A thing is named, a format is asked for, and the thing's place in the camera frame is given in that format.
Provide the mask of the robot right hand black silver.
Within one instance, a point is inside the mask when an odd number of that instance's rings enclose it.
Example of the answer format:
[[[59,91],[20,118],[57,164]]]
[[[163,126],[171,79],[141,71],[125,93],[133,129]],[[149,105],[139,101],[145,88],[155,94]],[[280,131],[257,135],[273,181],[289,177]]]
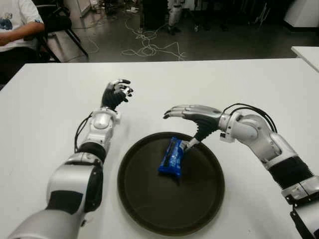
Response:
[[[197,125],[196,134],[184,146],[184,151],[188,151],[219,129],[221,116],[222,112],[216,108],[202,105],[178,105],[166,111],[163,119],[178,117],[190,120]]]

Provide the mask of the robot left hand black silver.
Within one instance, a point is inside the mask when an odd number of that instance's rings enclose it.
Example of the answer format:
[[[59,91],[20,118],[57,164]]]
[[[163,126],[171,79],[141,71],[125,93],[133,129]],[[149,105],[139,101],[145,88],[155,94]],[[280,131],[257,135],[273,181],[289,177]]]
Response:
[[[122,102],[127,103],[128,97],[132,96],[133,89],[129,86],[131,81],[117,79],[110,82],[103,92],[101,107],[115,110]]]

